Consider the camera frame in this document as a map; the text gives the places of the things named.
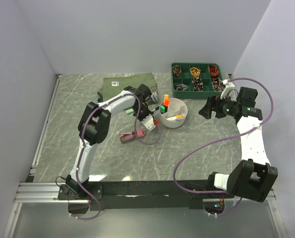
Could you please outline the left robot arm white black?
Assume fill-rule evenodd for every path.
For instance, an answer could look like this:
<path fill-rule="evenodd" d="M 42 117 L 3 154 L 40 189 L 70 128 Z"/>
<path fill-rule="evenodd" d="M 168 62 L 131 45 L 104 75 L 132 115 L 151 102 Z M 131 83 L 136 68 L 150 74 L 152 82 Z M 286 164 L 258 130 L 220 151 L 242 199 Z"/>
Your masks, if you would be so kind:
<path fill-rule="evenodd" d="M 87 104 L 78 125 L 79 150 L 74 166 L 66 178 L 66 185 L 76 199 L 87 195 L 87 183 L 90 176 L 90 165 L 94 159 L 98 145 L 102 143 L 109 132 L 111 118 L 121 111 L 132 108 L 134 116 L 148 130 L 156 126 L 152 111 L 146 105 L 152 95 L 148 86 L 141 84 L 137 89 L 128 86 L 111 99 Z"/>

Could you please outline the black orange highlighter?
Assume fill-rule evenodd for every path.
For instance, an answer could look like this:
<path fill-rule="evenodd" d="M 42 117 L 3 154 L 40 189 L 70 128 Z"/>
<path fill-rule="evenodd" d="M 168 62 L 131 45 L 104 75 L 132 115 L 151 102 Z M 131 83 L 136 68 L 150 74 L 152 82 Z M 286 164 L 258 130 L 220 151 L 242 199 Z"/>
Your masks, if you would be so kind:
<path fill-rule="evenodd" d="M 164 105 L 165 107 L 168 107 L 169 104 L 170 104 L 169 95 L 168 95 L 168 94 L 165 94 L 165 95 L 164 95 L 163 105 Z"/>

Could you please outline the black green highlighter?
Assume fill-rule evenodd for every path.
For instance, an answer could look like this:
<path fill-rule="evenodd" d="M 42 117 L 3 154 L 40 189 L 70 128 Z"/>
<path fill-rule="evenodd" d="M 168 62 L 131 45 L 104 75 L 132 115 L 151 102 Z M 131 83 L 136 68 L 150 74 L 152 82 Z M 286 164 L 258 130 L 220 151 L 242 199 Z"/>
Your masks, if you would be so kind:
<path fill-rule="evenodd" d="M 165 113 L 166 111 L 167 111 L 167 107 L 164 106 L 164 105 L 161 105 L 161 106 L 160 106 L 160 112 L 163 114 L 163 113 Z"/>

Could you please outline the white round pen holder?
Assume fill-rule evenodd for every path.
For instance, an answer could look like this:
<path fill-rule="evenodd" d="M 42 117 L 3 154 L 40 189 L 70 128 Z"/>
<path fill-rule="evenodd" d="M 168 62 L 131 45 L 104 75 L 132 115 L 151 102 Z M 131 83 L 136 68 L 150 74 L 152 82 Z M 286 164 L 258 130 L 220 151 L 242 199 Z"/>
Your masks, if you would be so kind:
<path fill-rule="evenodd" d="M 182 121 L 169 121 L 168 118 L 182 115 Z M 160 122 L 167 128 L 178 128 L 183 125 L 188 115 L 188 108 L 185 102 L 177 98 L 170 98 L 170 104 L 165 113 L 160 113 Z"/>

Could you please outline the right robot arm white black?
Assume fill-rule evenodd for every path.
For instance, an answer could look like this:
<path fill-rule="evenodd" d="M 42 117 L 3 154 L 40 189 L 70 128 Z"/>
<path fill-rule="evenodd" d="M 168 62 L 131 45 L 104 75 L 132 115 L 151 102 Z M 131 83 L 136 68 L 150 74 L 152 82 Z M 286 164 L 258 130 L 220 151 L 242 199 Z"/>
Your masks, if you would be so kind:
<path fill-rule="evenodd" d="M 257 90 L 242 87 L 235 99 L 230 93 L 235 88 L 227 86 L 220 96 L 208 98 L 199 114 L 210 119 L 212 112 L 220 119 L 231 116 L 241 134 L 241 161 L 229 174 L 214 174 L 214 180 L 207 183 L 206 192 L 210 197 L 218 197 L 223 190 L 257 202 L 263 202 L 278 176 L 278 169 L 271 166 L 267 158 L 263 136 L 262 111 L 255 107 Z"/>

